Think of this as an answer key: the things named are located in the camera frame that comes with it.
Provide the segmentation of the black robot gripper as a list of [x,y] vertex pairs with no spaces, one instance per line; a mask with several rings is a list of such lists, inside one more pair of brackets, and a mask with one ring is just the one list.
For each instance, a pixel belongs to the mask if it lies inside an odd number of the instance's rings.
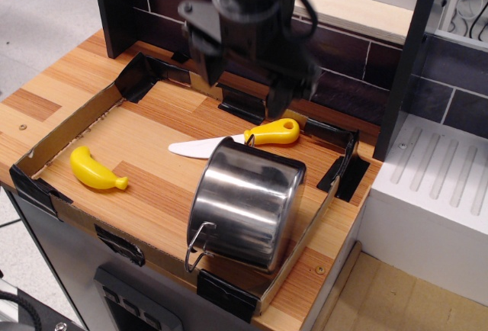
[[197,73],[209,85],[231,61],[267,75],[267,118],[315,93],[320,67],[305,43],[318,19],[308,0],[184,0],[178,13]]

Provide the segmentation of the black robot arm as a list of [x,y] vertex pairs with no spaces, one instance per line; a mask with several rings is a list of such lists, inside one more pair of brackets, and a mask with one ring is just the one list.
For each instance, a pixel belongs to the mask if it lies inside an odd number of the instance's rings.
[[308,0],[186,0],[178,13],[191,58],[208,84],[217,83],[230,60],[267,74],[271,119],[294,99],[315,94],[321,69],[306,43],[318,18]]

